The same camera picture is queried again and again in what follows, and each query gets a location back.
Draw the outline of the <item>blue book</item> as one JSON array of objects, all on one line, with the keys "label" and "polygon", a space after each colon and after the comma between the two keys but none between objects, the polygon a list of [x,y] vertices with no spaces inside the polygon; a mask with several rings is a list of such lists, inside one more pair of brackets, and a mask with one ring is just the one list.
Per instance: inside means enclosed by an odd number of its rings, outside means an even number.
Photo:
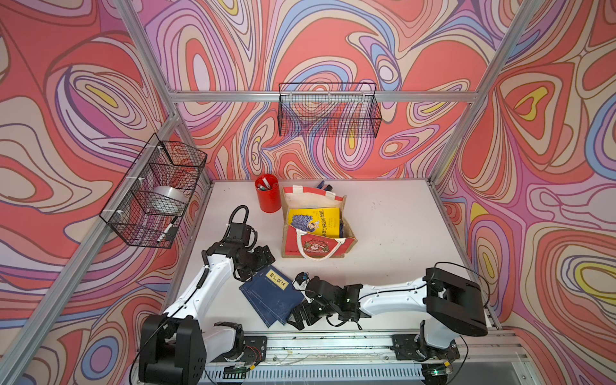
[{"label": "blue book", "polygon": [[274,325],[278,321],[276,315],[271,310],[269,310],[266,305],[253,292],[253,290],[251,290],[250,282],[242,284],[239,290],[249,301],[249,303],[256,311],[260,319],[264,322],[267,328],[272,327],[272,325]]},{"label": "blue book", "polygon": [[292,281],[273,266],[260,271],[249,282],[251,290],[282,325],[287,323],[290,312],[304,299],[303,294],[295,290]]}]

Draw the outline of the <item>yellow cover book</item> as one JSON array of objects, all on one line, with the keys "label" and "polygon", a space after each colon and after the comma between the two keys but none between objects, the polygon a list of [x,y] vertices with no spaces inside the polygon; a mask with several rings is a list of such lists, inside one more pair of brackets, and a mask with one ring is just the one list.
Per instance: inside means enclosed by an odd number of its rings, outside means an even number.
[{"label": "yellow cover book", "polygon": [[343,219],[338,208],[291,209],[288,225],[321,237],[343,237]]}]

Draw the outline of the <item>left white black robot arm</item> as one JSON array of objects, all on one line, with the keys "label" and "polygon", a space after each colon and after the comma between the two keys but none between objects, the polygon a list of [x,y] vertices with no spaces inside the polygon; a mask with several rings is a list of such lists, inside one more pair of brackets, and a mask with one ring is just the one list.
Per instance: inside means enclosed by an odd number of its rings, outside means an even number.
[{"label": "left white black robot arm", "polygon": [[202,251],[203,266],[189,287],[162,314],[144,321],[131,384],[197,384],[214,359],[244,355],[242,325],[205,327],[205,316],[229,279],[249,282],[274,263],[270,249],[257,241],[257,231],[246,220],[229,219],[222,239]]}]

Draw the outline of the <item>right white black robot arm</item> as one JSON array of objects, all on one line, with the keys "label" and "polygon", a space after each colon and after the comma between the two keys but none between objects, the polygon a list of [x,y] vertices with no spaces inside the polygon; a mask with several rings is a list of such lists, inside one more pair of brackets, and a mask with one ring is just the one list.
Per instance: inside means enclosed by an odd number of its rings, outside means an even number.
[{"label": "right white black robot arm", "polygon": [[304,299],[290,311],[287,323],[302,330],[336,315],[336,326],[341,327],[380,314],[414,312],[428,316],[420,324],[421,347],[445,350],[459,336],[486,336],[481,286],[440,266],[436,263],[413,281],[386,286],[339,287],[318,276],[298,274],[294,287]]}]

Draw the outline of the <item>red pen holder cup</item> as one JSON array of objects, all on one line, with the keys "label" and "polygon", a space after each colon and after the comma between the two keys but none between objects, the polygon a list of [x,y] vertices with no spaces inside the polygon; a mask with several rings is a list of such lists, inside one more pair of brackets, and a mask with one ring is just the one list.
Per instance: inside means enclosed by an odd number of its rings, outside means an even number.
[{"label": "red pen holder cup", "polygon": [[263,174],[255,180],[255,189],[260,209],[264,213],[276,213],[282,208],[279,182],[272,174]]}]

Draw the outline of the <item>white marker in basket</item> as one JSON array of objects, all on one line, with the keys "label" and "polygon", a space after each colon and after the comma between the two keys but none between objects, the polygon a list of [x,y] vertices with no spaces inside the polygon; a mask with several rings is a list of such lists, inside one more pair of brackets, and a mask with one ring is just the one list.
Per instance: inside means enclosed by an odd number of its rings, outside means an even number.
[{"label": "white marker in basket", "polygon": [[167,225],[165,230],[158,237],[157,243],[162,243],[163,241],[168,241],[168,240],[172,241],[174,239],[174,237],[176,236],[176,232],[177,232],[177,226],[176,226],[177,219],[178,217],[175,217],[173,218],[173,220],[170,221],[170,223]]}]

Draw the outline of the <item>silver tape roll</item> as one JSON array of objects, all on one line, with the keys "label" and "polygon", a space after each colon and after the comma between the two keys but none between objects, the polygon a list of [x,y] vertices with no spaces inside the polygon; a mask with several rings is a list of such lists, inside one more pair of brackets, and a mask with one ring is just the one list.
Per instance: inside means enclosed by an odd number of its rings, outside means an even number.
[{"label": "silver tape roll", "polygon": [[189,198],[181,190],[171,186],[157,186],[149,192],[146,208],[149,213],[177,217],[184,213],[188,202]]}]

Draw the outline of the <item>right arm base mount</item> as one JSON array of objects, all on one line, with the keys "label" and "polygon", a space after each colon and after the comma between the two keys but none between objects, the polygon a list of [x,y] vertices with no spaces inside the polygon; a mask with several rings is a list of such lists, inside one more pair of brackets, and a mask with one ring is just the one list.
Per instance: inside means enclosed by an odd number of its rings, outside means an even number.
[{"label": "right arm base mount", "polygon": [[429,346],[425,338],[424,324],[425,321],[420,324],[419,332],[415,335],[393,335],[391,337],[391,350],[395,353],[397,360],[423,363],[430,359],[453,362],[460,358],[460,352],[454,341],[446,348]]}]

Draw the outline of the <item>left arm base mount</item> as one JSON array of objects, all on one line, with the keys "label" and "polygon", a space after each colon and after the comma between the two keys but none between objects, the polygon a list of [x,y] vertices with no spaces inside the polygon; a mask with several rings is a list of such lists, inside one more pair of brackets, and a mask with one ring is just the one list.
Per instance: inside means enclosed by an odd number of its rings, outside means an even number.
[{"label": "left arm base mount", "polygon": [[240,362],[257,365],[266,358],[267,337],[265,335],[245,335],[243,325],[235,322],[216,322],[215,327],[231,328],[235,331],[233,348],[213,360],[215,363]]}]

